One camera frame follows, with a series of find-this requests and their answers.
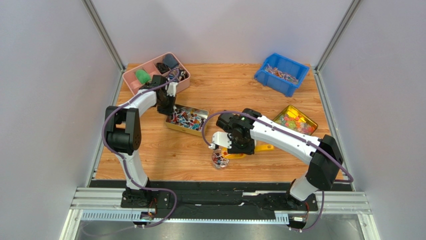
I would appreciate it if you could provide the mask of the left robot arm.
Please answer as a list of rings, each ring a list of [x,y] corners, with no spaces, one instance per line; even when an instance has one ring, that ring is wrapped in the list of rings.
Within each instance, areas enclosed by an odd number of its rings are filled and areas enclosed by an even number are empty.
[[[142,142],[141,116],[155,107],[162,115],[174,112],[178,83],[154,75],[151,82],[142,86],[132,98],[118,106],[108,106],[102,125],[101,137],[104,146],[119,159],[126,178],[121,207],[147,208],[154,203],[149,177],[140,160]]]

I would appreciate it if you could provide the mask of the yellow plastic scoop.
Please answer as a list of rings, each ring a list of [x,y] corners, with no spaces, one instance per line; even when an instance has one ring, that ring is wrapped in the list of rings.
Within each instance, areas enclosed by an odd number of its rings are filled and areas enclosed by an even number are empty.
[[[274,149],[275,147],[271,144],[262,144],[249,147],[248,149],[242,150],[240,152],[235,152],[236,149],[233,150],[232,148],[222,148],[221,154],[226,159],[242,159],[257,152],[273,151]]]

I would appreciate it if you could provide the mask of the clear glass jar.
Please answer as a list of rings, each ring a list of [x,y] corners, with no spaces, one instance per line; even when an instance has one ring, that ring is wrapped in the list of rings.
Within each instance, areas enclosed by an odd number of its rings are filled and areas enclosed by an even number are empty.
[[[211,164],[216,170],[223,170],[228,167],[229,159],[223,155],[220,149],[216,149],[212,152]]]

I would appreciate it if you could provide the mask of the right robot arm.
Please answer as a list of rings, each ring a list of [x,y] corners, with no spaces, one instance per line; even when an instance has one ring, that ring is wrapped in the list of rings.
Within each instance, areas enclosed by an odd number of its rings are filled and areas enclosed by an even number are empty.
[[[292,209],[301,206],[314,192],[329,191],[341,171],[343,158],[336,140],[305,135],[281,126],[261,113],[245,108],[241,113],[223,111],[216,126],[221,130],[212,137],[209,148],[226,147],[229,154],[255,153],[255,143],[265,142],[281,149],[308,166],[286,191],[285,203]]]

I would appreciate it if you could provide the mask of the gold tin of lollipops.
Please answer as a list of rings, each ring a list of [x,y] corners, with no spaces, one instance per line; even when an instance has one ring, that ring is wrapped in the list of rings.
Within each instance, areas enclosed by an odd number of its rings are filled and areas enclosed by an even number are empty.
[[[165,126],[175,131],[201,137],[202,127],[208,116],[207,110],[175,104],[172,115],[165,119]]]

